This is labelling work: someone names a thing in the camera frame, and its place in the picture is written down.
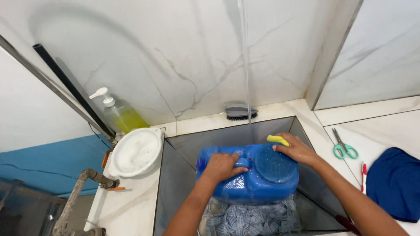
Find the yellow dish soap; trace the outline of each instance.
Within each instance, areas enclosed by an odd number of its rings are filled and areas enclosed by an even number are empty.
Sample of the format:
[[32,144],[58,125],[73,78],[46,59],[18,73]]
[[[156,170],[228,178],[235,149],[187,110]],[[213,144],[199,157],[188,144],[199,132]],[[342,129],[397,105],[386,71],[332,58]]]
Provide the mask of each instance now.
[[92,99],[97,96],[104,96],[104,115],[108,120],[113,121],[121,131],[128,134],[137,128],[149,127],[126,100],[120,99],[115,101],[114,98],[108,96],[107,93],[107,88],[100,88],[89,98]]

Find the scissors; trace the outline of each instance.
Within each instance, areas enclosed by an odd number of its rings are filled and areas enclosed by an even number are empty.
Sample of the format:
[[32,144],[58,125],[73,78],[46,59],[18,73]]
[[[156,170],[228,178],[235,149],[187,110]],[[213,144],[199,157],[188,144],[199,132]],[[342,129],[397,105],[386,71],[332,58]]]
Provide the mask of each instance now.
[[344,156],[347,154],[349,157],[351,157],[352,159],[357,159],[359,157],[359,153],[356,151],[356,149],[354,149],[354,147],[343,143],[343,141],[341,141],[341,138],[339,136],[339,134],[337,133],[337,130],[334,128],[333,129],[333,133],[334,136],[337,139],[337,142],[339,142],[339,144],[337,144],[334,149],[334,155],[338,158],[338,159],[344,159]]

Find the soap dispenser bottle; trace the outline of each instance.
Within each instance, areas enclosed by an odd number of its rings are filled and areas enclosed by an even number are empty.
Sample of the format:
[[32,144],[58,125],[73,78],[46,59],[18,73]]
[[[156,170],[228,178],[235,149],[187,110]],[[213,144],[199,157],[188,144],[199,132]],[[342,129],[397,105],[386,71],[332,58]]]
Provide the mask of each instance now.
[[121,131],[128,134],[137,128],[149,127],[128,102],[124,99],[115,101],[107,93],[107,88],[100,88],[95,94],[89,96],[89,98],[93,99],[97,96],[104,96],[104,115],[108,120],[113,121]]

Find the blue plastic jerry can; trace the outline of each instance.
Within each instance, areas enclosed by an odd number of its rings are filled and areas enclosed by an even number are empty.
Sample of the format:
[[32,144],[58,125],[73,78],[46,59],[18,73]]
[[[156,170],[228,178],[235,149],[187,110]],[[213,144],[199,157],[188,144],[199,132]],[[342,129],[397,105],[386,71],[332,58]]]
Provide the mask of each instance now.
[[230,204],[267,205],[286,199],[296,191],[298,164],[272,149],[274,143],[237,147],[205,147],[197,160],[197,180],[215,153],[239,154],[235,167],[247,172],[220,182],[213,197]]

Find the hand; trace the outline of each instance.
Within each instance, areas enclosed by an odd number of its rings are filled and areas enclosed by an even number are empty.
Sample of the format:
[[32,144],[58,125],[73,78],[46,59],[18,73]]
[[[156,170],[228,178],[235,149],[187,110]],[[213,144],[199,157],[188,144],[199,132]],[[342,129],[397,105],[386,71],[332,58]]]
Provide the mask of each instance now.
[[279,133],[276,136],[282,136],[287,142],[289,142],[290,147],[285,147],[282,145],[273,145],[273,150],[277,152],[282,152],[288,155],[291,159],[302,162],[309,166],[312,166],[320,157],[308,148],[298,136],[294,136],[289,133]]
[[234,168],[235,163],[239,159],[239,154],[233,155],[226,153],[216,153],[210,157],[206,169],[203,171],[202,177],[205,176],[213,181],[215,184],[220,183],[230,177],[233,177],[242,172],[248,171],[245,167]]

